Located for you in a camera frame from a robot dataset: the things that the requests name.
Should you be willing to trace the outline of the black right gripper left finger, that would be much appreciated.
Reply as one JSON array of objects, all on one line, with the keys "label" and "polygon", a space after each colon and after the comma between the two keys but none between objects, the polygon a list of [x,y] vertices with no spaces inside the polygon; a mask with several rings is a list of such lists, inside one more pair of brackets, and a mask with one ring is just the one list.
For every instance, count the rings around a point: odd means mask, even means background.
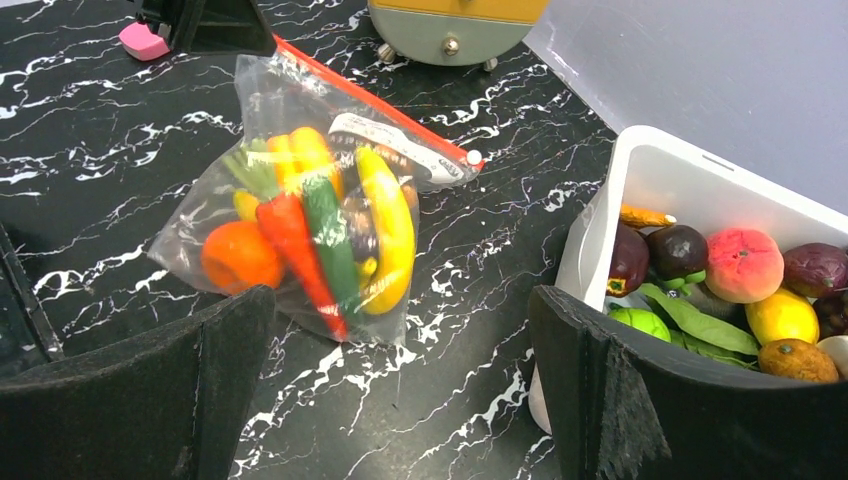
[{"label": "black right gripper left finger", "polygon": [[224,479],[275,318],[257,287],[1,384],[5,479]]}]

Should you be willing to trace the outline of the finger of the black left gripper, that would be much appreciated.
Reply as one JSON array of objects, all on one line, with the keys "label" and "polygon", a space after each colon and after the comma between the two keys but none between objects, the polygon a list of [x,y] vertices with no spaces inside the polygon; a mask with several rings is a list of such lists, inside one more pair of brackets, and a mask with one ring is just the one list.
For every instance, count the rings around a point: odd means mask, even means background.
[{"label": "finger of the black left gripper", "polygon": [[274,34],[255,0],[134,0],[135,17],[173,52],[271,56]]}]

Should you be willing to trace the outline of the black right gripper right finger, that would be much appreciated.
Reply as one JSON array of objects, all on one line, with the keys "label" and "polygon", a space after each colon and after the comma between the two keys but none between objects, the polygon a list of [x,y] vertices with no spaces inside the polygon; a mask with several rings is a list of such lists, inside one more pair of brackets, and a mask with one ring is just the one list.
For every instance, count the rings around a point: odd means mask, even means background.
[{"label": "black right gripper right finger", "polygon": [[843,479],[847,386],[723,364],[553,286],[528,316],[566,479]]}]

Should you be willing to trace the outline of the orange toy fruit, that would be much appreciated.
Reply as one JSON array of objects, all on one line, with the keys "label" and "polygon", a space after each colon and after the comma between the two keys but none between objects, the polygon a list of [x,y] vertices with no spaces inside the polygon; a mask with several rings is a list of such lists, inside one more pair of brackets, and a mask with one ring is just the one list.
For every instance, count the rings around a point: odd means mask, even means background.
[{"label": "orange toy fruit", "polygon": [[204,241],[201,266],[207,279],[221,292],[237,295],[257,285],[277,288],[285,266],[277,251],[250,221],[233,221],[216,227]]}]

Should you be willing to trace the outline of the yellow toy pepper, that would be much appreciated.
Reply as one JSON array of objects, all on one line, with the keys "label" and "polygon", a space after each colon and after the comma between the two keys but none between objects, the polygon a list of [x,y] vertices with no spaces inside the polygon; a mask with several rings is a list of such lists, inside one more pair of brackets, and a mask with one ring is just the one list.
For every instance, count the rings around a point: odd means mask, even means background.
[{"label": "yellow toy pepper", "polygon": [[290,134],[271,137],[267,147],[281,191],[299,193],[301,181],[307,175],[321,174],[330,181],[337,199],[344,199],[340,168],[319,131],[299,127]]}]

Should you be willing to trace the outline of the yellow toy banana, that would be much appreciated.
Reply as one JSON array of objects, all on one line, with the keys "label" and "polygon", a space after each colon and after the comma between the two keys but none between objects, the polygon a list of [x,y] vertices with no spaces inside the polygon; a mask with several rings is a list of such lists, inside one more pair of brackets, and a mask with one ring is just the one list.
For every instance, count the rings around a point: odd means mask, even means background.
[{"label": "yellow toy banana", "polygon": [[364,309],[381,315],[395,308],[409,288],[414,222],[400,183],[383,158],[369,147],[359,147],[355,161],[378,239],[377,268],[364,291]]},{"label": "yellow toy banana", "polygon": [[241,220],[248,222],[257,221],[256,209],[260,201],[253,194],[244,189],[236,189],[232,194],[232,203],[234,210]]}]

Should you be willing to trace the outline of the orange toy carrot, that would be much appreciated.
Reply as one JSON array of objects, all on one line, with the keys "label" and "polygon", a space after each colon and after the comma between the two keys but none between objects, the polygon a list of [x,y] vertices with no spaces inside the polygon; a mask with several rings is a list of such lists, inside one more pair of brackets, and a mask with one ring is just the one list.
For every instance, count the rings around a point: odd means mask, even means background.
[{"label": "orange toy carrot", "polygon": [[330,337],[346,340],[347,323],[325,278],[302,206],[302,181],[299,193],[280,190],[267,141],[261,139],[233,147],[221,160],[239,182],[236,189],[259,199],[256,223],[261,233],[294,273]]}]

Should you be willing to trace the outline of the clear zip bag orange zipper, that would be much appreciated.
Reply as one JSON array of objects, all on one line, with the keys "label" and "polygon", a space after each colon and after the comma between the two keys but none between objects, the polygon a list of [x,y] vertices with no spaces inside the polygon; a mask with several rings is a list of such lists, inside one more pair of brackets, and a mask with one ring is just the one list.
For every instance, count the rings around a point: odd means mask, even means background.
[{"label": "clear zip bag orange zipper", "polygon": [[284,41],[241,54],[242,139],[212,161],[149,257],[196,290],[273,289],[278,309],[342,343],[400,345],[426,192],[483,155],[429,131]]}]

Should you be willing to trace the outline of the green toy cucumber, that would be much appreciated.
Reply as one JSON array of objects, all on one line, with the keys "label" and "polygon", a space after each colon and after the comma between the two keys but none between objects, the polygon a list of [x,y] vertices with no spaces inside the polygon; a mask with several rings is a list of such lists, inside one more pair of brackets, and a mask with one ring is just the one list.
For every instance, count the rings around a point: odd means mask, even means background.
[{"label": "green toy cucumber", "polygon": [[324,176],[307,177],[302,188],[309,229],[340,313],[362,323],[358,275],[340,202]]}]

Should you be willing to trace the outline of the purple toy fruit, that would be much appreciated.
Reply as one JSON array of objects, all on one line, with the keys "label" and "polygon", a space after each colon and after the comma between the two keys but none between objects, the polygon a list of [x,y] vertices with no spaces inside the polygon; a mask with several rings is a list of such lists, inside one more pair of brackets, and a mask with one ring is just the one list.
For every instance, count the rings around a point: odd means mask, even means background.
[{"label": "purple toy fruit", "polygon": [[379,239],[374,226],[370,204],[361,188],[348,194],[341,204],[342,214],[347,223],[353,257],[356,262],[376,259],[379,252]]}]

